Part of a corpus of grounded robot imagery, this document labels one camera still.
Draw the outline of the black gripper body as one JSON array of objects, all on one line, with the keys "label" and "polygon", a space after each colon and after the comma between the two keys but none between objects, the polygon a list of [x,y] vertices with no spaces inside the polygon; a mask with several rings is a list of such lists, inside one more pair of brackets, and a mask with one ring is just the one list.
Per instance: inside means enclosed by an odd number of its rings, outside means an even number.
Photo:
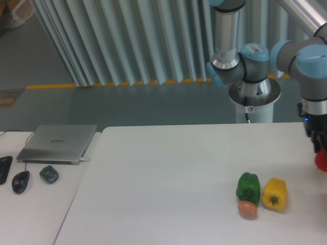
[{"label": "black gripper body", "polygon": [[326,114],[314,115],[305,111],[305,104],[297,104],[298,116],[303,119],[306,135],[310,137],[314,152],[323,149],[326,152]]}]

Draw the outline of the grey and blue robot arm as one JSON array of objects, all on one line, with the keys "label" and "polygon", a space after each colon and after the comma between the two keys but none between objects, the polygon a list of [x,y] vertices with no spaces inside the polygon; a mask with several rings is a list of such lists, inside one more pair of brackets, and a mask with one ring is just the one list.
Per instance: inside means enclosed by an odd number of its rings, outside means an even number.
[{"label": "grey and blue robot arm", "polygon": [[309,35],[301,42],[281,41],[268,50],[258,43],[237,45],[244,1],[210,1],[216,16],[215,51],[207,63],[212,81],[229,84],[238,123],[272,122],[273,105],[281,94],[268,77],[268,65],[288,74],[300,85],[297,104],[306,135],[316,153],[326,152],[326,12],[316,1],[280,1]]}]

